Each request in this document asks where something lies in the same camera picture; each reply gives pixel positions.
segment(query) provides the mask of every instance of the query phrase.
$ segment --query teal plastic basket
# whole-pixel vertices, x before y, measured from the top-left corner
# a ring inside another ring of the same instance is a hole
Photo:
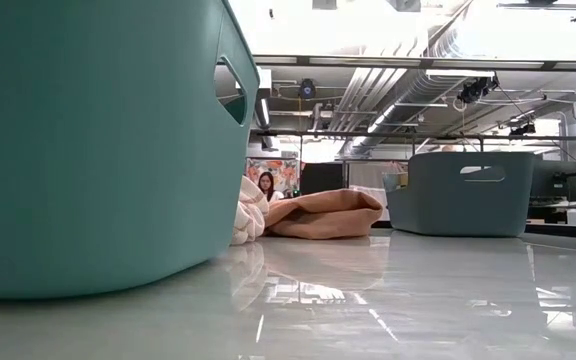
[[[226,249],[258,86],[225,0],[0,0],[0,298],[130,288]]]

